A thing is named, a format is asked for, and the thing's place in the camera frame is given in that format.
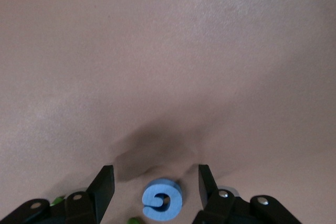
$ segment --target table surface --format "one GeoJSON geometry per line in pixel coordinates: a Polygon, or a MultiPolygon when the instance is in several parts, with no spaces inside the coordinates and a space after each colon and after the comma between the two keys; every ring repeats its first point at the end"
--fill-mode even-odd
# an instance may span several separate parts
{"type": "Polygon", "coordinates": [[[142,216],[159,177],[183,189],[170,223],[191,223],[202,163],[245,200],[334,223],[336,0],[0,6],[0,218],[113,164],[102,224],[142,216]]]}

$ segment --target blue foam number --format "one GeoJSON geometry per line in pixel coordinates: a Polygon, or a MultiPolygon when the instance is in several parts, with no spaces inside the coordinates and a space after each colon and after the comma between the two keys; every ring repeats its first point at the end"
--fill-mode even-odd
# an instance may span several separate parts
{"type": "Polygon", "coordinates": [[[148,218],[157,221],[174,219],[182,209],[182,190],[180,186],[169,179],[160,178],[150,182],[142,195],[143,213],[148,218]],[[165,204],[164,198],[170,201],[165,204]]]}

